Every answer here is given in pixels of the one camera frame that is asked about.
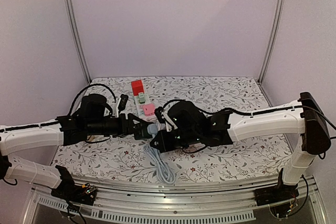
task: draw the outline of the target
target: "table surface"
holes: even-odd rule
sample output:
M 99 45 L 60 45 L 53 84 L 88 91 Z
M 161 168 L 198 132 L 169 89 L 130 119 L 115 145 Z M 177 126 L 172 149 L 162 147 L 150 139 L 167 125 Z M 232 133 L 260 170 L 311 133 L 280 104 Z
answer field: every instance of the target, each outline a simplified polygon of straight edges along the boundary
M 131 81 L 141 79 L 156 107 L 170 99 L 186 99 L 208 111 L 229 106 L 242 111 L 267 108 L 268 103 L 253 78 L 236 77 L 120 77 L 97 78 L 92 83 L 111 87 L 116 96 L 130 99 L 124 113 L 136 114 Z M 103 87 L 92 87 L 86 94 L 99 93 L 113 104 Z M 131 136 L 112 138 L 104 143 L 78 143 L 60 146 L 53 164 L 65 166 L 78 176 L 142 183 L 159 183 L 155 166 L 143 151 L 148 141 Z M 189 152 L 199 146 L 193 146 Z M 176 184 L 221 182 L 276 174 L 290 157 L 283 135 L 248 138 L 233 145 L 208 147 L 186 154 L 181 150 L 162 154 L 176 172 Z

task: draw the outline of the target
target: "red block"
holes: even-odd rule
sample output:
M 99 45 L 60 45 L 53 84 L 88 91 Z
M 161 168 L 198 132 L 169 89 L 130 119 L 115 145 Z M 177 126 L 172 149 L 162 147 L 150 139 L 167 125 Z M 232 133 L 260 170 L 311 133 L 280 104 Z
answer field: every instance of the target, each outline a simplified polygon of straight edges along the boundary
M 136 97 L 139 93 L 143 92 L 143 85 L 142 85 L 142 81 L 138 80 L 138 81 L 132 81 L 131 82 L 132 85 L 132 90 L 133 90 L 133 95 Z

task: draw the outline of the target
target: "floral pattern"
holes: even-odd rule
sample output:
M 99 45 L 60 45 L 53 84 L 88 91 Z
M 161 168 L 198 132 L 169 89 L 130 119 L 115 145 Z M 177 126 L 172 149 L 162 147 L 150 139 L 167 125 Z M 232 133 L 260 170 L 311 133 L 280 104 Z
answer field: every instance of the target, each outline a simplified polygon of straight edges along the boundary
M 136 114 L 131 81 L 141 79 L 156 107 L 170 99 L 191 100 L 208 111 L 229 106 L 255 110 L 268 104 L 253 78 L 232 77 L 121 77 L 97 78 L 92 83 L 111 87 L 116 96 L 127 94 L 124 113 Z M 89 93 L 100 93 L 114 102 L 103 87 L 92 87 Z M 156 167 L 144 153 L 146 141 L 132 136 L 112 138 L 103 143 L 78 143 L 60 146 L 53 163 L 65 166 L 75 175 L 143 183 L 158 183 Z M 192 152 L 199 146 L 186 150 Z M 188 154 L 182 150 L 163 153 L 162 158 L 176 172 L 176 183 L 206 183 L 273 175 L 289 159 L 290 149 L 283 135 L 253 137 L 233 145 L 208 147 Z

